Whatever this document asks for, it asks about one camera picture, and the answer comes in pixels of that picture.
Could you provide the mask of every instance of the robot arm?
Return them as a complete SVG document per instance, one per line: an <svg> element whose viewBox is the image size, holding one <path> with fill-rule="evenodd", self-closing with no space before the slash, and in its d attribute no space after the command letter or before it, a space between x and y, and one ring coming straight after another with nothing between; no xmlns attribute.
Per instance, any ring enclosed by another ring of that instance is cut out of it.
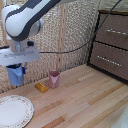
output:
<svg viewBox="0 0 128 128"><path fill-rule="evenodd" d="M24 82L25 67L22 67L22 63L40 58L36 43L26 39L41 30L41 17L55 5L72 1L74 0L28 0L21 8L10 5L2 9L3 26L12 46L9 44L9 48L0 50L0 65L7 67L12 85L18 86Z"/></svg>
<svg viewBox="0 0 128 128"><path fill-rule="evenodd" d="M14 41L28 38L32 25L61 0L29 0L5 18L5 30Z"/></svg>

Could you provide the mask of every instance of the white plastic part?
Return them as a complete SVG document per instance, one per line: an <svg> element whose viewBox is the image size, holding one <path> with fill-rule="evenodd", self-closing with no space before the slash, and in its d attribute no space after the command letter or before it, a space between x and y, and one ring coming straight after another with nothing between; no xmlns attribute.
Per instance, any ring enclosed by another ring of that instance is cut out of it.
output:
<svg viewBox="0 0 128 128"><path fill-rule="evenodd" d="M28 47L27 40L20 42L21 52L14 53L10 48L0 50L0 65L9 66L40 59L39 50L34 46Z"/></svg>
<svg viewBox="0 0 128 128"><path fill-rule="evenodd" d="M22 12L10 16L6 20L6 30L11 36L18 36L23 31L25 25L27 24L33 16L35 16L50 0L43 0L35 6L33 9L26 7Z"/></svg>
<svg viewBox="0 0 128 128"><path fill-rule="evenodd" d="M29 37L35 36L43 29L43 19L38 20L30 29Z"/></svg>
<svg viewBox="0 0 128 128"><path fill-rule="evenodd" d="M15 5L10 5L10 6L4 7L2 9L2 22L3 22L4 29L5 29L5 19L6 19L7 14L9 12L14 11L14 10L19 9L19 8L20 8L20 6L18 4L15 4Z"/></svg>
<svg viewBox="0 0 128 128"><path fill-rule="evenodd" d="M120 118L111 126L111 128L128 128L128 104Z"/></svg>

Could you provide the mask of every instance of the dark wooden cabinet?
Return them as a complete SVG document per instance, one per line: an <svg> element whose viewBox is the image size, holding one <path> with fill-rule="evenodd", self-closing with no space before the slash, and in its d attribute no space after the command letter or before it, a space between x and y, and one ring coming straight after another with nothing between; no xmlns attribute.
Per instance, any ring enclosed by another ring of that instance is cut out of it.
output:
<svg viewBox="0 0 128 128"><path fill-rule="evenodd" d="M107 13L99 10L96 28ZM128 10L113 11L109 15L92 42L88 65L128 81Z"/></svg>

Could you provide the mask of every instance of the wooden countertop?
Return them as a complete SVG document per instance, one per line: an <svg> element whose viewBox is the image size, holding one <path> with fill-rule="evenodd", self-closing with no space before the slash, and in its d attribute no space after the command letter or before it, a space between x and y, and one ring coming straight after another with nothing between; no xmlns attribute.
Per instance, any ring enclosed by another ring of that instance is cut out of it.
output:
<svg viewBox="0 0 128 128"><path fill-rule="evenodd" d="M108 13L111 10L111 8L105 8L105 9L101 9L98 10L100 13ZM111 14L115 14L115 15L125 15L128 16L128 8L115 8Z"/></svg>
<svg viewBox="0 0 128 128"><path fill-rule="evenodd" d="M49 91L34 86L41 82ZM25 128L110 128L128 102L128 86L86 65L61 73L60 86L52 89L48 78L0 95L20 95L34 105Z"/></svg>

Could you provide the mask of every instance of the woven backdrop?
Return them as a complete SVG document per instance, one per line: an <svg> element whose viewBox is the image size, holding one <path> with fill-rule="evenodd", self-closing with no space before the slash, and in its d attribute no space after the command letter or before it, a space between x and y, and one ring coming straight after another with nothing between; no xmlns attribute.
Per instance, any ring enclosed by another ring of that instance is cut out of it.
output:
<svg viewBox="0 0 128 128"><path fill-rule="evenodd" d="M7 0L8 5L22 6L25 2L26 0ZM112 7L115 2L117 0L77 0L66 4L66 7L54 7L42 17L43 30L30 39L36 42L40 51L69 51L80 47L89 40L94 31L99 6ZM118 7L127 5L128 2L124 0ZM4 44L5 37L0 17L0 46ZM24 85L47 77L50 70L58 69L61 72L86 63L87 53L88 47L65 55L41 54L40 60L28 63ZM0 93L10 89L6 68L0 67Z"/></svg>

